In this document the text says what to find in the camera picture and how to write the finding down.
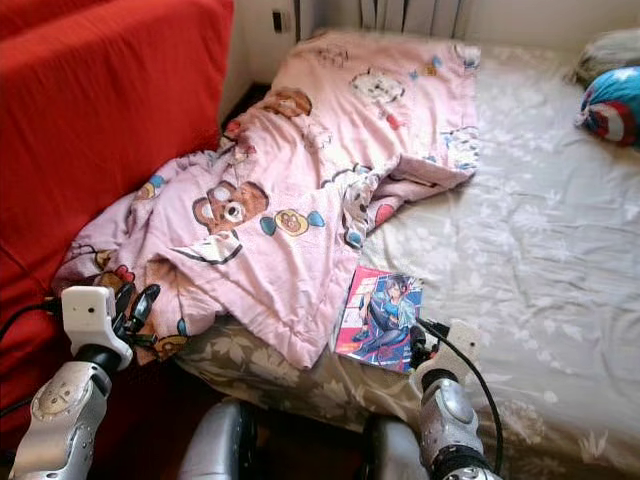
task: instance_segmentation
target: mattress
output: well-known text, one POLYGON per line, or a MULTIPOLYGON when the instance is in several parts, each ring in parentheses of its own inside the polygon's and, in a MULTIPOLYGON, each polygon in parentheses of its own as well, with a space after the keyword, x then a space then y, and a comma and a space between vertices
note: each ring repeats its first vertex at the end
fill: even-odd
MULTIPOLYGON (((505 428, 505 478, 640 474, 640 154, 573 127, 573 57, 485 46, 480 169, 459 190, 404 207, 361 264, 424 281, 423 314, 481 332, 477 364, 505 428)), ((336 305, 336 320, 340 305, 336 305)), ((290 366, 231 318, 178 363, 253 403, 362 428, 371 412, 416 425, 406 377, 327 347, 290 366)), ((467 383, 492 458, 479 385, 467 383)))

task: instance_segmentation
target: blue pillow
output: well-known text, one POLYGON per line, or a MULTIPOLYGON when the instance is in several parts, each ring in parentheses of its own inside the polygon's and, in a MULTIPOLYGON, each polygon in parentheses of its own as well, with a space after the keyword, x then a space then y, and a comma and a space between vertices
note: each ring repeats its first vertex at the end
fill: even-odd
POLYGON ((640 147, 640 67, 603 73, 582 98, 576 124, 619 145, 640 147))

